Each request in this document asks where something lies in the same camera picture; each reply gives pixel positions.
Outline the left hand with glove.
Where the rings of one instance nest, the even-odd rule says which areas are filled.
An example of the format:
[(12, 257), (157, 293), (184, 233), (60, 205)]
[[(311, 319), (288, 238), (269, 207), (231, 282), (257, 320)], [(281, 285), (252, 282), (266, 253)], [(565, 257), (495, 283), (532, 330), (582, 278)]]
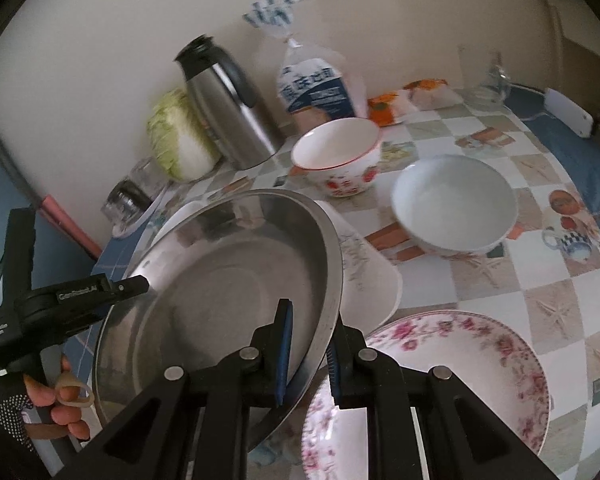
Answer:
[(91, 433), (81, 410), (61, 404), (61, 401), (76, 400), (78, 394), (76, 387), (56, 390), (21, 372), (0, 376), (0, 445), (9, 452), (35, 454), (22, 417), (22, 413), (30, 408), (49, 408), (54, 428), (67, 430), (78, 440), (87, 441)]

